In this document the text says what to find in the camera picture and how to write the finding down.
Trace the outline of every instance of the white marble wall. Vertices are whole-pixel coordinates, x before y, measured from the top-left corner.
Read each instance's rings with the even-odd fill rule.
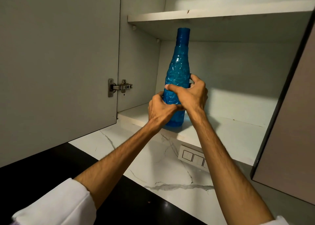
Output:
[[[131,137],[140,127],[117,124],[70,142],[96,159],[101,159]],[[124,173],[129,179],[159,195],[207,224],[225,225],[208,172],[177,158],[178,140],[157,134]],[[238,162],[249,175],[251,166]],[[283,215],[290,224],[315,224],[315,206],[252,181],[272,213]]]

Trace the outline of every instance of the cabinet hinge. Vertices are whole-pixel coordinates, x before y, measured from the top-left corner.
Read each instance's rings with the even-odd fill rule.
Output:
[[[116,85],[112,78],[108,79],[108,97],[114,96],[117,90],[121,90],[122,93],[126,92],[126,89],[131,89],[132,84],[127,83],[125,79],[121,81],[121,84]]]

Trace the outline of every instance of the person's right arm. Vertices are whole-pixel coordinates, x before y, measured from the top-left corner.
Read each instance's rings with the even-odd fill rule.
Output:
[[[205,83],[191,75],[194,84],[185,89],[173,84],[167,90],[177,94],[196,129],[222,213],[228,225],[258,225],[274,220],[261,196],[235,165],[209,123],[204,105]]]

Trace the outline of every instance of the black countertop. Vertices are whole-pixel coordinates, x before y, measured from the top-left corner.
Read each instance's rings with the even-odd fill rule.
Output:
[[[0,168],[0,223],[33,203],[68,178],[74,178],[97,159],[65,143]],[[97,210],[94,224],[205,224],[131,179],[122,176]]]

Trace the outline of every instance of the white sleeve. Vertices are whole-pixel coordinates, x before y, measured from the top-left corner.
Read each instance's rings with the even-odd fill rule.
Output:
[[[277,216],[276,220],[264,223],[262,225],[289,225],[287,221],[282,216]]]
[[[21,225],[93,225],[96,208],[90,192],[69,178],[12,218]]]

